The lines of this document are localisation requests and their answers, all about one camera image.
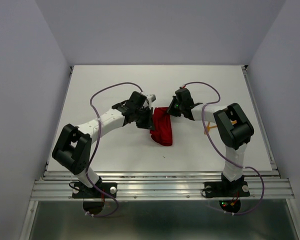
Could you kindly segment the red cloth napkin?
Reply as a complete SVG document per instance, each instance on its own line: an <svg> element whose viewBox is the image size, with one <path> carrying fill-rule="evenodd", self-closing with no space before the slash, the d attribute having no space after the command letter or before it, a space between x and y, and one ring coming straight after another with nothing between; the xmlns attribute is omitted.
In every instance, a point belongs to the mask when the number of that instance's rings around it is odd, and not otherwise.
<svg viewBox="0 0 300 240"><path fill-rule="evenodd" d="M173 145L173 131L171 116L167 107L156 107L153 112L154 130L150 130L152 140L161 146L170 147Z"/></svg>

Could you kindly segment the orange plastic fork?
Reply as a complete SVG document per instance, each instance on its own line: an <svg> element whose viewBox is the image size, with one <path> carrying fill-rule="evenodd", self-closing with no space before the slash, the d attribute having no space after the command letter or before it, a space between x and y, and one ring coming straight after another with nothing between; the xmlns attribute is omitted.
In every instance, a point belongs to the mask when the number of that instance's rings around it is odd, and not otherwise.
<svg viewBox="0 0 300 240"><path fill-rule="evenodd" d="M210 132L210 130L212 130L214 128L217 128L217 125L212 124L211 122L208 122L206 125L206 130L204 131L204 134L207 135Z"/></svg>

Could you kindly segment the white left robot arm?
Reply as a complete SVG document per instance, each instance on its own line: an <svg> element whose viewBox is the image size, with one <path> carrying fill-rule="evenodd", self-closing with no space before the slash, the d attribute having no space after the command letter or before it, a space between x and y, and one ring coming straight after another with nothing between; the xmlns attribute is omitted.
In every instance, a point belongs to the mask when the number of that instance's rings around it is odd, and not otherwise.
<svg viewBox="0 0 300 240"><path fill-rule="evenodd" d="M116 103L108 111L86 123L65 125L52 151L52 158L69 170L84 185L90 197L101 193L101 178L91 169L92 145L97 147L101 137L135 122L139 129L150 130L153 125L154 94L134 91L129 99Z"/></svg>

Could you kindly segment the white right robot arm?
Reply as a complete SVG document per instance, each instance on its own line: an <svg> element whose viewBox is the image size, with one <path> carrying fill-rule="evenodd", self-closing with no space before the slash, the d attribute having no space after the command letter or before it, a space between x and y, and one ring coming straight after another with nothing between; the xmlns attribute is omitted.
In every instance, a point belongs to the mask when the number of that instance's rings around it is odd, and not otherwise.
<svg viewBox="0 0 300 240"><path fill-rule="evenodd" d="M238 190L238 181L243 179L243 166L247 145L254 135L254 128L238 103L228 106L216 105L218 101L203 104L195 103L190 91L181 88L175 91L167 113L174 117L184 116L191 121L201 121L204 132L206 123L216 124L220 139L225 145L223 155L212 143L212 147L225 160L220 182L221 192L232 195Z"/></svg>

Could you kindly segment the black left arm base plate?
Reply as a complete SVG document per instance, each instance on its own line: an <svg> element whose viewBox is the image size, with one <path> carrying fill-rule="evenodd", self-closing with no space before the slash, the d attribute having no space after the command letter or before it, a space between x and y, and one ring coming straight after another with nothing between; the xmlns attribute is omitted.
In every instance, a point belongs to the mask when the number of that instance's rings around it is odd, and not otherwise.
<svg viewBox="0 0 300 240"><path fill-rule="evenodd" d="M110 199L117 197L118 184L116 182L103 182L98 188L104 193L101 193L99 190L94 187L89 188L85 186L80 181L72 181L69 183L69 187L72 189L72 198L73 199Z"/></svg>

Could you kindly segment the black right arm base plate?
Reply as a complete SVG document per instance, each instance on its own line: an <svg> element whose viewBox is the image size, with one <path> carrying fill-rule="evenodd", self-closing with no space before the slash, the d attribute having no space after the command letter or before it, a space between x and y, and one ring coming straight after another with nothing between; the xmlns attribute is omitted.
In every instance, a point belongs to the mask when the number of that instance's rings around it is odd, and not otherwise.
<svg viewBox="0 0 300 240"><path fill-rule="evenodd" d="M203 183L201 195L205 198L249 197L250 190L246 181L226 183L224 181L208 181Z"/></svg>

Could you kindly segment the aluminium rail frame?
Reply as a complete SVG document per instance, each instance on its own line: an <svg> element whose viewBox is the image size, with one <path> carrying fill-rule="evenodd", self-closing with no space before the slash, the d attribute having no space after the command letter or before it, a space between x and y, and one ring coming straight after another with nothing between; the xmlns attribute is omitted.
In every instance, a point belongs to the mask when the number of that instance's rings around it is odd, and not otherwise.
<svg viewBox="0 0 300 240"><path fill-rule="evenodd" d="M71 196L70 174L48 170L34 183L21 231L23 240L300 240L300 211L290 181L280 175L245 66L186 65L182 81L228 79L243 84L243 96L265 145L271 170L262 177L247 173L247 210L239 217L217 211L215 198L204 198L204 182L220 171L103 171L105 182L117 182L118 211L108 218L84 215L82 200Z"/></svg>

